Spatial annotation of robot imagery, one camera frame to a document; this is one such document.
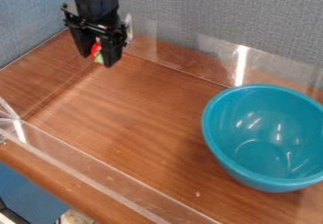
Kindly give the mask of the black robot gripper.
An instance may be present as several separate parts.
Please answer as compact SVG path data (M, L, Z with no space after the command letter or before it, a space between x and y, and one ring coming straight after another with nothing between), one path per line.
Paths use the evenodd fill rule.
M87 58L97 39L101 39L106 67L121 60L127 44L119 7L119 0L75 0L74 3L62 5L65 23L70 27L81 54Z

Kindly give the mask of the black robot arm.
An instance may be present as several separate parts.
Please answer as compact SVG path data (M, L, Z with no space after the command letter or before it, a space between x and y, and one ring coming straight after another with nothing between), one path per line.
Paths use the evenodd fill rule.
M119 15L119 0L75 0L61 7L81 54L111 67L133 40L133 17Z

